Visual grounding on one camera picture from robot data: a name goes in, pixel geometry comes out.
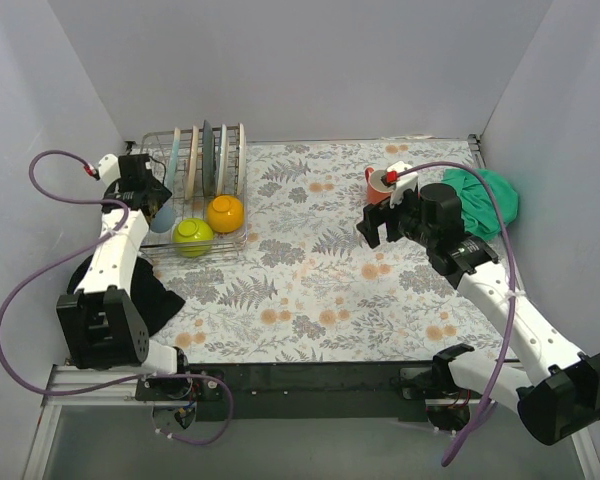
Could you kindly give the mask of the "light blue beige plate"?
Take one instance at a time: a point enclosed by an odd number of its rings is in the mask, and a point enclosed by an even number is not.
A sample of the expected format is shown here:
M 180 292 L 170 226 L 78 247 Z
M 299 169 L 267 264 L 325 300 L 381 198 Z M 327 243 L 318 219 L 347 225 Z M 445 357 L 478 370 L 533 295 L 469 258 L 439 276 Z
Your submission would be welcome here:
M 169 162 L 166 169 L 164 185 L 171 192 L 174 191 L 174 183 L 175 183 L 175 175 L 178 167 L 178 157 L 180 150 L 180 141 L 181 141 L 181 130 L 179 128 L 175 128 L 173 132 L 173 142 L 171 148 L 171 154 L 169 158 Z

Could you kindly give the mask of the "orange mug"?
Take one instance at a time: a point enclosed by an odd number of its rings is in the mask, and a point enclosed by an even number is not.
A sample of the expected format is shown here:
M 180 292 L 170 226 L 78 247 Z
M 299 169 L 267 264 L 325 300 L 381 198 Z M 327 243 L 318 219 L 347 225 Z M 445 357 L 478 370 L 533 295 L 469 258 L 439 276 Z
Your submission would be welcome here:
M 369 204 L 376 205 L 391 197 L 398 179 L 395 171 L 376 170 L 369 166 L 365 169 L 364 174 Z

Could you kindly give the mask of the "light blue cup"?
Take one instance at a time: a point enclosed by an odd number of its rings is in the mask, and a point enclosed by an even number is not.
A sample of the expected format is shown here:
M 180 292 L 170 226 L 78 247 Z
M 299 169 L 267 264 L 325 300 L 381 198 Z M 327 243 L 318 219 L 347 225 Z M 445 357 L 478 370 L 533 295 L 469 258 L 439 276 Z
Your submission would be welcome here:
M 164 205 L 154 216 L 150 223 L 150 230 L 162 234 L 170 232 L 175 223 L 175 212 L 169 205 Z

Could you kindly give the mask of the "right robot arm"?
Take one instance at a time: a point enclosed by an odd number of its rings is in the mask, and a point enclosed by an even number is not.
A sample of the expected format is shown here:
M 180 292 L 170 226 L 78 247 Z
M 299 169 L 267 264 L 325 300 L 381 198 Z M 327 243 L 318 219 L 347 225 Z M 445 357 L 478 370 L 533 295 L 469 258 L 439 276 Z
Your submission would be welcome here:
M 518 414 L 544 445 L 600 420 L 600 354 L 590 356 L 561 335 L 480 238 L 466 232 L 455 190 L 435 183 L 406 190 L 399 202 L 369 204 L 357 225 L 368 245 L 406 238 L 423 246 L 432 268 L 501 334 L 521 369 L 498 365 L 461 343 L 437 353 L 427 380 L 444 397 L 470 390 Z

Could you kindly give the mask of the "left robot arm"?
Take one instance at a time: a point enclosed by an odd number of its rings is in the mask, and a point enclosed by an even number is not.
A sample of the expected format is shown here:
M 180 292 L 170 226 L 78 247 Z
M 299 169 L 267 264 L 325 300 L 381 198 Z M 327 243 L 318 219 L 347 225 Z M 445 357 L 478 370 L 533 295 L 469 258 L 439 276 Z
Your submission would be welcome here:
M 107 155 L 97 166 L 106 185 L 100 243 L 74 292 L 59 297 L 56 312 L 72 363 L 79 369 L 134 367 L 160 374 L 158 387 L 173 400 L 193 386 L 178 366 L 181 352 L 151 339 L 131 299 L 140 246 L 171 191 L 154 176 L 147 154 Z

